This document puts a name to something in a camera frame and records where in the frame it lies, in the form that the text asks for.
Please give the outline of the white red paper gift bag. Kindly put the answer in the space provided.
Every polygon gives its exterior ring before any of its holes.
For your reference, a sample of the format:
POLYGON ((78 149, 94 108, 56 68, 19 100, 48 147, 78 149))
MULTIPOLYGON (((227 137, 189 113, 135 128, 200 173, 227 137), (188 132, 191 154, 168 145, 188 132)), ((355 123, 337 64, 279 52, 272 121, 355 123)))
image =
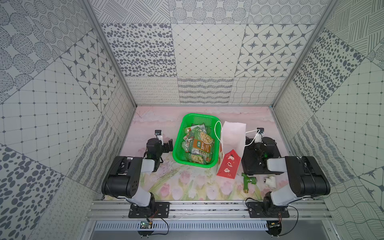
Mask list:
POLYGON ((217 176, 235 179, 244 154, 246 143, 246 124, 217 121, 214 127, 219 141, 217 176))

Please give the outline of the green plastic basket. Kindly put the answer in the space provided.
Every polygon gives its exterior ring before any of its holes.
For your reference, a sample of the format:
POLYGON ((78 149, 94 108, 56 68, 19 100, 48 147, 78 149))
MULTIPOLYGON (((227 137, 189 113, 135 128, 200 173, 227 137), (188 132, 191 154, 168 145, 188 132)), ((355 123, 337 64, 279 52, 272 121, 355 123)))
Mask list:
POLYGON ((221 130, 217 117, 185 115, 173 150, 174 160, 183 165, 212 168, 219 160, 221 130))

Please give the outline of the green orange soup packet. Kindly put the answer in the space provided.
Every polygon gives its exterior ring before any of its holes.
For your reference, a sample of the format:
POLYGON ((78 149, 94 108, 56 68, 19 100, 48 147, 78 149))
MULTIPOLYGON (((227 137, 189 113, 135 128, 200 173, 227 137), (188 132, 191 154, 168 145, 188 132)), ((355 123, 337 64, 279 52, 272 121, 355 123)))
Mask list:
POLYGON ((213 152, 215 140, 203 132, 195 133, 194 139, 190 144, 190 153, 194 155, 208 155, 213 152))

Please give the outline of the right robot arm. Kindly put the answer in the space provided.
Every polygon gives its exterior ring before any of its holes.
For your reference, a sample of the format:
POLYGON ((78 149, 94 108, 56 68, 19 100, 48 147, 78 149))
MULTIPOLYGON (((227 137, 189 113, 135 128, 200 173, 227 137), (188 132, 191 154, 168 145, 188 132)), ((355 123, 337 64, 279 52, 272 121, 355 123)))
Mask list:
POLYGON ((275 176, 286 173, 289 183, 279 190, 266 193, 262 210, 271 216, 281 213, 289 204, 304 198, 326 196, 330 183, 312 156, 281 156, 277 143, 269 137, 254 141, 246 137, 242 157, 244 177, 267 175, 264 183, 275 188, 275 176))

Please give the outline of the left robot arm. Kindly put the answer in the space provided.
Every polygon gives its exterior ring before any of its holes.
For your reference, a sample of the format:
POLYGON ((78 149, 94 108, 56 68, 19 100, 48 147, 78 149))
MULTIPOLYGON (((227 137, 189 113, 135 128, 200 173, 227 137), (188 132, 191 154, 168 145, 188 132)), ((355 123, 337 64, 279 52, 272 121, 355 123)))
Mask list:
POLYGON ((123 199, 140 209, 153 210, 155 197, 140 187, 142 173, 154 173, 163 163, 162 154, 173 151, 173 140, 163 143, 149 139, 143 157, 117 156, 114 158, 103 182, 103 195, 123 199))

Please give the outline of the white pipe elbow fitting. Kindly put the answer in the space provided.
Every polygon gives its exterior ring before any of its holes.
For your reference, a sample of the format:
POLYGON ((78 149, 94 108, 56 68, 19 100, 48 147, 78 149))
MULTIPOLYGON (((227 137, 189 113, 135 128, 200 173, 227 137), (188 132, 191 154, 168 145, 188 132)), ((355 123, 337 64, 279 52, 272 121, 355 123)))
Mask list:
POLYGON ((277 187, 276 177, 275 176, 268 176, 264 178, 265 185, 270 189, 275 189, 277 187))

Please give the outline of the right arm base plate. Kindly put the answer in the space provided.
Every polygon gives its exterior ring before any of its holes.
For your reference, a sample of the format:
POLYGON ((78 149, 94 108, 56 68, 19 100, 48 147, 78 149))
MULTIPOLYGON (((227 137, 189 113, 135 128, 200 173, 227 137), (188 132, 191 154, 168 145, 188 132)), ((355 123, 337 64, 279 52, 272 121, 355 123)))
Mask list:
POLYGON ((247 202, 246 206, 249 211, 250 218, 289 218, 290 214, 287 207, 279 207, 272 205, 271 207, 265 207, 260 202, 247 202))

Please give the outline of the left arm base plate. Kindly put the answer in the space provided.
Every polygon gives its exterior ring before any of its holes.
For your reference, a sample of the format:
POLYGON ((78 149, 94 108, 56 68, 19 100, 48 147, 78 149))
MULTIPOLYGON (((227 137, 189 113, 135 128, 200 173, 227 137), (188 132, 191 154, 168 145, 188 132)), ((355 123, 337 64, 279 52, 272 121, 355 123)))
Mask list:
POLYGON ((150 203, 147 207, 131 205, 129 218, 168 218, 170 205, 170 202, 153 202, 150 203))

